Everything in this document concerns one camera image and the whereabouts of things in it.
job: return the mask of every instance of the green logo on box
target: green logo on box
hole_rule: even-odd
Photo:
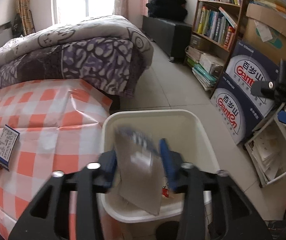
[[[280,33],[272,28],[269,28],[269,29],[270,29],[273,39],[267,42],[269,42],[271,45],[273,45],[277,49],[281,49],[283,47],[283,44],[282,44],[282,41],[278,38],[280,36]],[[260,37],[259,31],[257,28],[255,29],[255,31],[256,31],[256,34]]]

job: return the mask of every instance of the pile of black clothes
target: pile of black clothes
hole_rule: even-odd
[[[186,0],[151,0],[146,4],[148,16],[165,18],[174,21],[184,21],[187,16]]]

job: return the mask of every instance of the black ottoman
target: black ottoman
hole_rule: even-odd
[[[170,61],[185,58],[185,48],[190,44],[191,39],[191,25],[143,16],[142,30],[169,55]]]

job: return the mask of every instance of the ganten box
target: ganten box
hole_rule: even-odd
[[[266,117],[274,107],[274,101],[251,95],[251,86],[255,81],[276,80],[279,67],[250,45],[238,41],[226,73],[254,103],[263,117]]]
[[[252,135],[252,130],[263,116],[226,73],[219,80],[211,103],[222,116],[235,144]]]

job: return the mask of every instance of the red and white tablecloth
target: red and white tablecloth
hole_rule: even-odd
[[[52,171],[79,171],[98,159],[111,103],[81,79],[30,81],[0,90],[0,133],[6,124],[20,133],[10,171],[0,171],[0,234],[5,239]],[[71,239],[74,200],[72,196]],[[108,215],[101,221],[106,239],[115,239],[116,221]]]

